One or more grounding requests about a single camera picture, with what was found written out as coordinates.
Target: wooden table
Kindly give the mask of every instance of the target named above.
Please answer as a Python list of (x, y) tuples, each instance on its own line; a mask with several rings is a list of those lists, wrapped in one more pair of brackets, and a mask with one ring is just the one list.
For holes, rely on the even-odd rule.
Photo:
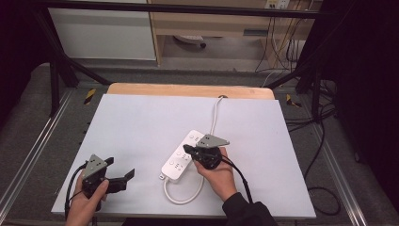
[(247, 87), (216, 87), (191, 85), (161, 85), (161, 84), (134, 84), (114, 83), (108, 89), (108, 94), (135, 94), (135, 95), (167, 95), (167, 96), (198, 96), (218, 97), (225, 95), (228, 98), (266, 99), (274, 100), (271, 89)]

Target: black sleeve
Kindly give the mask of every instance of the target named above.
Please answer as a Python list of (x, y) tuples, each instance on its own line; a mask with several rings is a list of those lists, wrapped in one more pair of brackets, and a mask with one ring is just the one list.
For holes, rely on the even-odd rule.
[(223, 203), (223, 211), (228, 219), (228, 226), (278, 225), (265, 205), (261, 202), (248, 203), (240, 192)]

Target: white table surface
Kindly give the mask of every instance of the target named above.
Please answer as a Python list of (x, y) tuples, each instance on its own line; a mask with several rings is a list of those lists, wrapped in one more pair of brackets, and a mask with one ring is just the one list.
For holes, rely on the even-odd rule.
[[(191, 130), (210, 133), (217, 98), (105, 94), (82, 146), (61, 188), (52, 212), (64, 213), (73, 172), (95, 153), (114, 157), (106, 177), (121, 177), (131, 169), (136, 176), (127, 189), (109, 194), (98, 213), (112, 217), (224, 217), (222, 201), (205, 181), (195, 200), (170, 202), (158, 178), (161, 168)], [(247, 179), (255, 202), (264, 203), (275, 218), (315, 218), (279, 102), (223, 99), (217, 108), (215, 136), (231, 144), (229, 158)], [(237, 188), (246, 198), (238, 173)], [(191, 197), (200, 184), (194, 165), (178, 184), (168, 183), (176, 200)]]

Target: hand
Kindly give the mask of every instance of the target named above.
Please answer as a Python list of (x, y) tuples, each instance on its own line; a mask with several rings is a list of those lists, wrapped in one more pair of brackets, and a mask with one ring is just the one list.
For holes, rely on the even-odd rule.
[(98, 187), (90, 199), (81, 192), (82, 191), (82, 176), (79, 175), (73, 194), (77, 194), (72, 199), (72, 206), (68, 214), (66, 226), (87, 226), (96, 211), (97, 203), (105, 199), (105, 192), (108, 189), (109, 181), (104, 180)]
[[(219, 148), (219, 150), (222, 155), (227, 157), (225, 148), (222, 147)], [(218, 195), (223, 202), (233, 194), (237, 193), (234, 176), (232, 174), (232, 167), (230, 165), (221, 162), (216, 169), (208, 170), (197, 161), (194, 161), (194, 164), (197, 167), (198, 173), (208, 180), (216, 195)]]

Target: white cabinet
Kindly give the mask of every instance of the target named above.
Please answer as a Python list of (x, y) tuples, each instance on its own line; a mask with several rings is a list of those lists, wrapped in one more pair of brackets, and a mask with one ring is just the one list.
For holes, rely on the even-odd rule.
[[(106, 2), (147, 3), (146, 0)], [(155, 60), (148, 12), (49, 10), (69, 57)]]

